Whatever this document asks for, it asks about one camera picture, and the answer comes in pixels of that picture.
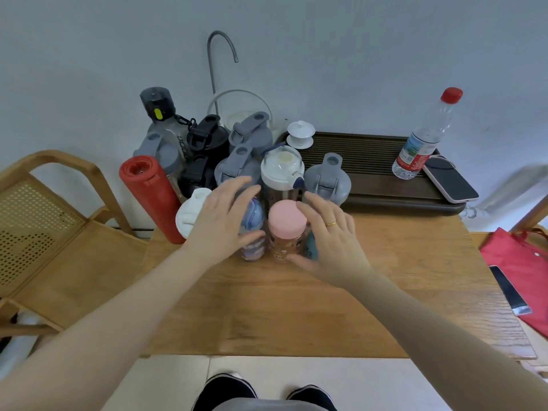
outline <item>hand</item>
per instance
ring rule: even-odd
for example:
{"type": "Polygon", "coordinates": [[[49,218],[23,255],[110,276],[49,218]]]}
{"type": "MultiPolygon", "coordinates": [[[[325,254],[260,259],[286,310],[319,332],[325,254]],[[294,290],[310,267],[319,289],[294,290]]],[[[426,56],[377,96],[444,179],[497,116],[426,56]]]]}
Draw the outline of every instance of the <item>hand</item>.
{"type": "Polygon", "coordinates": [[[349,290],[361,276],[372,271],[356,238],[354,220],[317,194],[305,192],[305,198],[313,207],[303,202],[297,202],[297,207],[312,226],[319,261],[296,254],[288,255],[287,259],[316,278],[349,290]]]}
{"type": "Polygon", "coordinates": [[[203,269],[213,267],[244,245],[264,236],[264,231],[238,234],[249,202],[261,190],[259,185],[248,187],[234,200],[236,192],[250,181],[249,176],[227,180],[205,200],[188,239],[181,247],[181,251],[203,269]]]}

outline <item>floor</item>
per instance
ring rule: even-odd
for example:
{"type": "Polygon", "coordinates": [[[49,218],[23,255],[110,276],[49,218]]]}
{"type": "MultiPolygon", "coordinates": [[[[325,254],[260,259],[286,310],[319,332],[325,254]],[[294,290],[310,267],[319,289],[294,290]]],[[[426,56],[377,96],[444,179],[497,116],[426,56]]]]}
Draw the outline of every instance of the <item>floor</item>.
{"type": "Polygon", "coordinates": [[[190,411],[209,376],[238,372],[259,398],[315,384],[339,411],[449,410],[408,359],[152,356],[139,359],[103,411],[190,411]]]}

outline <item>red thermos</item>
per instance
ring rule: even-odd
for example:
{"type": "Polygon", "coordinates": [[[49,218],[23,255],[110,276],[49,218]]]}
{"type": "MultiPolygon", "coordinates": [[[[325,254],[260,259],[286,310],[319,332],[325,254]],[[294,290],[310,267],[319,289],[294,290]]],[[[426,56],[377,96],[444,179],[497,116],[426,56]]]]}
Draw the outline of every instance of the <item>red thermos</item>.
{"type": "Polygon", "coordinates": [[[161,165],[152,156],[136,156],[120,166],[120,179],[172,244],[185,239],[175,225],[181,207],[161,165]]]}

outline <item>gray flip cap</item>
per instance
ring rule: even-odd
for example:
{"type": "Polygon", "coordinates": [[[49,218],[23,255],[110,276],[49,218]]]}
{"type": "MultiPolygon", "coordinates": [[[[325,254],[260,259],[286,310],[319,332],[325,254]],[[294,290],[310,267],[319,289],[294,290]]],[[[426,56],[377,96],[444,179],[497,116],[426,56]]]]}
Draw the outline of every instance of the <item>gray flip cap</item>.
{"type": "Polygon", "coordinates": [[[245,187],[259,183],[261,178],[261,163],[251,157],[251,147],[241,144],[230,153],[230,156],[222,160],[215,167],[215,180],[217,186],[226,180],[238,176],[251,176],[251,183],[245,187]]]}
{"type": "Polygon", "coordinates": [[[352,188],[350,177],[341,169],[342,160],[336,153],[325,154],[322,164],[306,170],[305,189],[341,206],[352,188]]]}
{"type": "Polygon", "coordinates": [[[164,141],[164,135],[157,132],[150,133],[133,152],[135,156],[153,156],[158,160],[167,176],[182,166],[182,158],[177,148],[164,141]]]}
{"type": "Polygon", "coordinates": [[[274,139],[272,131],[266,126],[270,116],[263,111],[255,112],[241,123],[235,123],[229,136],[230,145],[247,143],[253,148],[253,157],[258,157],[269,147],[274,139]]]}

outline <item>black shoe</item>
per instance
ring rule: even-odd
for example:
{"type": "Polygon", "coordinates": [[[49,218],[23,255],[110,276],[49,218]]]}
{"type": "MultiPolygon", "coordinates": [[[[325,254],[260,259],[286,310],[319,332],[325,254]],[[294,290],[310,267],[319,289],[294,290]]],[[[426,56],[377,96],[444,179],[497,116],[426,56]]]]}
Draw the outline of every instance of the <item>black shoe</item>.
{"type": "Polygon", "coordinates": [[[329,394],[315,385],[306,385],[296,389],[289,394],[287,400],[310,402],[328,411],[337,411],[329,394]]]}
{"type": "Polygon", "coordinates": [[[219,404],[233,398],[257,398],[257,394],[249,382],[230,374],[217,374],[206,381],[192,411],[213,411],[219,404]]]}

